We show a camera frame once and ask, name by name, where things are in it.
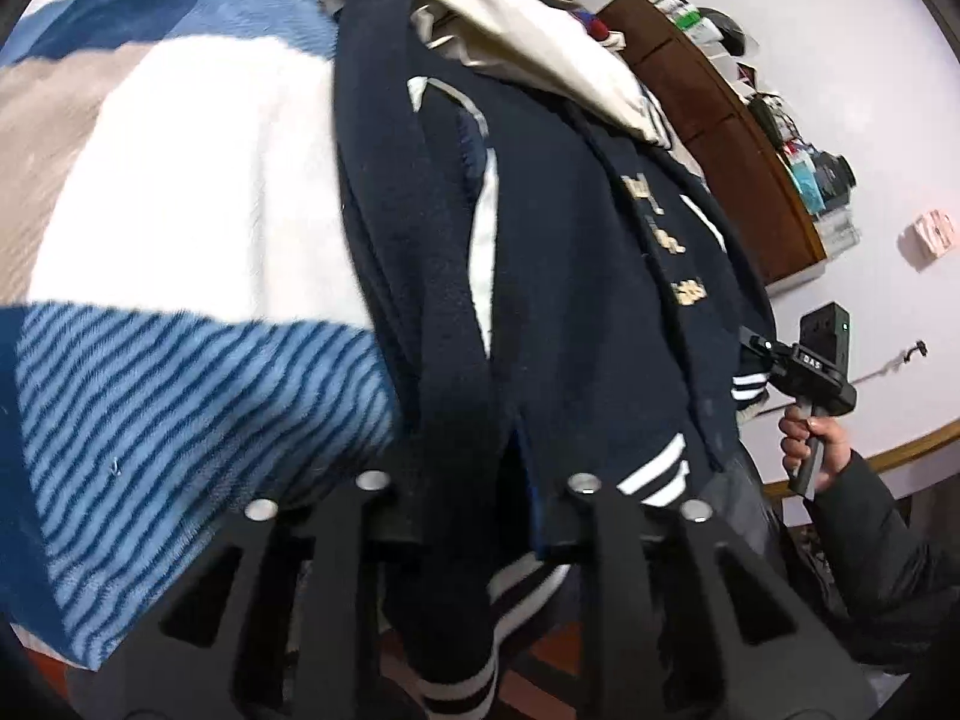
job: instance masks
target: black jacket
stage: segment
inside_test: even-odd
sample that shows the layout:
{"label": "black jacket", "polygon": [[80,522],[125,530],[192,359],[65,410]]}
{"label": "black jacket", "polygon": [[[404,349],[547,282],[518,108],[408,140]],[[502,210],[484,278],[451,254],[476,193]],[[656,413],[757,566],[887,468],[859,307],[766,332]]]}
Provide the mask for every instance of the black jacket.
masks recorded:
{"label": "black jacket", "polygon": [[907,528],[856,453],[808,511],[847,608],[838,637],[858,661],[912,670],[960,599],[960,559]]}
{"label": "black jacket", "polygon": [[768,377],[739,328],[776,332],[700,181],[426,49],[413,4],[340,13],[344,232],[402,413],[376,464],[433,548],[386,574],[384,613],[431,712],[479,717],[499,649],[565,582],[533,553],[579,538],[566,480],[651,506],[699,493]]}

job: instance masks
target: metal screw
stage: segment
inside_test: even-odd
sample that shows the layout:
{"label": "metal screw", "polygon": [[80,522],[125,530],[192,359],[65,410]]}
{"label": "metal screw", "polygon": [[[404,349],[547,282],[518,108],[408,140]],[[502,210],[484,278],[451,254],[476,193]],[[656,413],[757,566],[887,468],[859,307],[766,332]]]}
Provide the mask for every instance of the metal screw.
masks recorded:
{"label": "metal screw", "polygon": [[272,501],[269,498],[257,498],[256,501],[247,504],[244,514],[246,514],[247,519],[253,519],[254,522],[265,522],[276,517],[279,511],[280,507],[277,506],[277,501]]}
{"label": "metal screw", "polygon": [[390,485],[390,474],[385,471],[364,471],[357,477],[357,487],[367,493],[375,493]]}
{"label": "metal screw", "polygon": [[575,473],[566,480],[566,485],[582,495],[593,495],[600,490],[600,480],[591,473]]}
{"label": "metal screw", "polygon": [[690,522],[706,522],[713,517],[713,509],[707,501],[690,498],[680,505],[680,514],[683,514],[683,519],[688,519]]}

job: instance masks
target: white stripe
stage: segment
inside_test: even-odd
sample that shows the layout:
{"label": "white stripe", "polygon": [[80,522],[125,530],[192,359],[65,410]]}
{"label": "white stripe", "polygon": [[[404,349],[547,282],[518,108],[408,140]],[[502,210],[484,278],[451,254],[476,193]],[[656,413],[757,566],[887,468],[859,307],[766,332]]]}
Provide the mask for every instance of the white stripe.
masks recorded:
{"label": "white stripe", "polygon": [[630,474],[630,476],[624,479],[616,488],[624,495],[633,495],[640,488],[653,482],[656,477],[662,473],[666,473],[666,470],[680,459],[680,455],[683,454],[685,447],[686,440],[683,437],[683,433],[678,433],[672,437],[669,444],[664,447],[664,450],[662,450],[659,455],[656,455],[656,457],[647,461],[643,466],[640,466],[639,469]]}
{"label": "white stripe", "polygon": [[496,574],[493,574],[493,579],[487,583],[487,594],[490,596],[490,602],[493,603],[515,584],[525,580],[541,565],[544,564],[536,559],[536,555],[528,552],[519,560],[514,560],[510,565],[501,568]]}
{"label": "white stripe", "polygon": [[643,503],[647,506],[668,506],[673,503],[680,495],[683,495],[683,491],[686,490],[686,476],[689,473],[690,466],[688,466],[684,460],[680,463],[680,470],[677,471],[677,475],[673,478],[673,481],[649,498],[644,498]]}
{"label": "white stripe", "polygon": [[770,373],[750,373],[746,376],[734,376],[733,384],[735,386],[745,386],[747,384],[766,384],[770,381]]}
{"label": "white stripe", "polygon": [[493,666],[493,681],[491,682],[490,690],[487,692],[487,697],[483,699],[483,703],[479,707],[474,707],[469,712],[461,712],[460,714],[439,714],[438,712],[431,712],[429,709],[426,710],[426,716],[428,720],[483,720],[490,713],[490,707],[493,705],[493,699],[496,698],[496,677],[499,673],[499,664],[494,664]]}
{"label": "white stripe", "polygon": [[569,565],[558,565],[536,590],[500,618],[493,630],[493,641],[497,647],[500,646],[501,641],[544,608],[546,602],[563,584],[569,570]]}
{"label": "white stripe", "polygon": [[[415,111],[424,104],[427,85],[434,86],[467,109],[480,128],[480,134],[486,139],[490,133],[487,119],[467,95],[450,86],[445,81],[429,79],[426,76],[413,76],[407,79],[407,91],[410,103]],[[483,185],[477,197],[473,211],[473,229],[470,230],[467,272],[469,273],[470,297],[473,300],[473,312],[480,327],[484,352],[490,357],[491,336],[493,336],[493,268],[496,265],[496,214],[499,199],[499,173],[496,167],[496,152],[487,149],[487,163],[483,170]]]}
{"label": "white stripe", "polygon": [[462,701],[477,693],[484,688],[490,681],[491,676],[496,673],[496,642],[493,643],[490,659],[487,664],[476,674],[461,683],[429,683],[427,680],[416,680],[416,687],[419,688],[421,696],[434,701]]}
{"label": "white stripe", "polygon": [[469,269],[470,295],[473,310],[480,326],[483,348],[490,357],[493,338],[493,267],[496,264],[496,211],[499,196],[499,176],[496,153],[487,149],[487,165],[483,171],[483,188],[477,197],[470,233]]}
{"label": "white stripe", "polygon": [[685,194],[681,194],[680,199],[686,204],[686,207],[688,207],[690,210],[693,211],[693,213],[698,215],[702,223],[707,225],[707,229],[709,229],[709,231],[713,233],[714,238],[717,238],[717,242],[720,245],[720,248],[723,250],[724,254],[726,254],[727,242],[723,240],[723,235],[720,233],[720,230],[717,229],[716,224],[710,221],[707,218],[707,216],[704,214],[704,212],[700,210],[700,206],[698,206],[693,200],[691,200]]}
{"label": "white stripe", "polygon": [[730,391],[733,395],[733,400],[752,400],[764,391],[764,389],[765,388],[761,386],[757,389],[731,389]]}
{"label": "white stripe", "polygon": [[[526,557],[528,556],[525,555],[517,562],[507,566],[507,569],[501,571],[500,574],[504,573],[504,571],[508,569],[511,569],[513,566],[519,565],[520,562],[523,562],[526,559]],[[525,562],[524,565],[529,566],[531,563]],[[493,676],[490,694],[488,694],[487,699],[483,702],[483,704],[481,704],[480,707],[472,709],[470,712],[465,712],[463,714],[436,714],[435,712],[427,712],[429,717],[438,718],[438,720],[452,720],[453,718],[457,718],[458,720],[470,720],[471,718],[482,718],[486,715],[486,712],[490,709],[490,704],[493,700],[493,694],[496,693],[496,690],[493,688],[496,687],[496,674],[498,669],[497,652],[501,643],[506,637],[515,632],[517,628],[519,628],[538,611],[544,608],[546,602],[550,600],[553,594],[560,588],[560,585],[563,584],[563,580],[566,579],[566,575],[569,573],[569,570],[569,565],[558,565],[547,575],[546,579],[544,579],[544,581],[542,581],[539,586],[530,593],[530,595],[520,601],[520,603],[518,603],[497,621],[496,627],[493,629],[493,651],[491,652],[491,656],[487,660],[486,664],[484,664],[484,667],[472,677],[469,677],[462,682],[455,683],[454,685],[429,683],[426,682],[426,680],[418,680],[419,690],[421,690],[421,694],[424,695],[425,698],[435,701],[461,701],[462,699],[469,698],[477,693],[478,690],[483,688],[491,681],[491,676]],[[481,709],[482,707],[486,707],[485,711],[482,714],[476,714],[477,710]]]}

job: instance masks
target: handle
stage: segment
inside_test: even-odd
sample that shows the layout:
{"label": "handle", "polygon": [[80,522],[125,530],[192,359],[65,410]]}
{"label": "handle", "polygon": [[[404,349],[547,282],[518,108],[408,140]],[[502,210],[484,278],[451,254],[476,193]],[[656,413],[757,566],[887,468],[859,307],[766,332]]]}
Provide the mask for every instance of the handle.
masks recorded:
{"label": "handle", "polygon": [[[810,416],[827,416],[827,410],[821,406],[815,406],[804,398],[797,398],[797,405],[800,407],[800,414],[804,419]],[[824,442],[817,436],[811,435],[806,440],[806,445],[810,449],[810,455],[806,458],[790,478],[788,486],[790,490],[798,495],[803,495],[808,501],[816,497],[817,474],[820,473],[820,466],[824,464]]]}

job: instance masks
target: jacket sleeve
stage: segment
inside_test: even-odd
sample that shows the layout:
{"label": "jacket sleeve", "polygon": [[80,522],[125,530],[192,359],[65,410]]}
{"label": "jacket sleeve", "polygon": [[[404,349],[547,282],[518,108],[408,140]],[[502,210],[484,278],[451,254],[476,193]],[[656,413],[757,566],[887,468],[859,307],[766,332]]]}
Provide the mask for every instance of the jacket sleeve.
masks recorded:
{"label": "jacket sleeve", "polygon": [[960,560],[907,528],[890,490],[856,452],[808,511],[853,619],[960,587]]}

